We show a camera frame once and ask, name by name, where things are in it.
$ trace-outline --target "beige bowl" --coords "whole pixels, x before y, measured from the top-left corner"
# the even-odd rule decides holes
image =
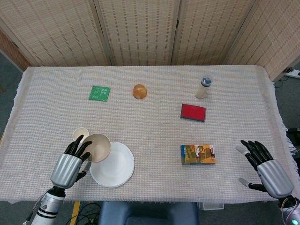
[[[96,163],[104,160],[111,151],[111,142],[105,135],[102,134],[93,134],[90,136],[87,136],[83,143],[92,141],[93,143],[90,144],[86,149],[84,150],[83,154],[85,152],[90,152],[91,156],[89,157],[89,161]]]

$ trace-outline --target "white plate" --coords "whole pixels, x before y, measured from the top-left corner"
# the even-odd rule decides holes
[[[120,142],[111,142],[111,152],[103,161],[92,163],[90,174],[98,184],[116,188],[129,180],[134,169],[135,158],[130,149]]]

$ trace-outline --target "white tablecloth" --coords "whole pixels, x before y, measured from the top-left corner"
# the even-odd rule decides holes
[[[200,77],[214,82],[195,97]],[[144,84],[144,100],[132,88]],[[107,102],[90,101],[91,87],[111,88]],[[205,122],[180,119],[181,104],[206,108]],[[242,203],[272,199],[247,189],[260,182],[235,150],[258,140],[277,158],[299,192],[272,82],[258,66],[30,67],[21,80],[0,148],[0,200],[36,200],[52,186],[59,155],[78,127],[127,145],[135,171],[121,187],[98,185],[88,174],[67,200]],[[215,165],[181,165],[181,144],[213,144]]]

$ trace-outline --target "yellow object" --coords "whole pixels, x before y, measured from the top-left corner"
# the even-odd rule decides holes
[[[147,89],[142,84],[137,84],[132,91],[133,96],[136,99],[143,99],[147,95]]]
[[[74,207],[73,207],[73,212],[72,212],[72,217],[74,217],[74,218],[71,219],[70,225],[75,225],[75,223],[76,223],[76,219],[77,219],[77,216],[79,213],[79,206],[80,206],[80,201],[74,202]]]

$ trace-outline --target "gray floor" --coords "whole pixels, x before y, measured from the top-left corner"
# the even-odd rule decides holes
[[[22,73],[0,54],[0,135],[8,121],[21,77]],[[289,78],[286,81],[277,82],[276,86],[278,86],[276,88],[278,108],[285,125],[288,128],[300,127],[300,80]],[[26,201],[15,204],[0,202],[0,225],[21,225],[32,206],[33,202]],[[56,224],[64,225],[72,215],[72,208],[72,202],[65,202],[62,210],[60,210]],[[276,202],[226,204],[224,210],[200,210],[199,212],[201,225],[283,224]]]

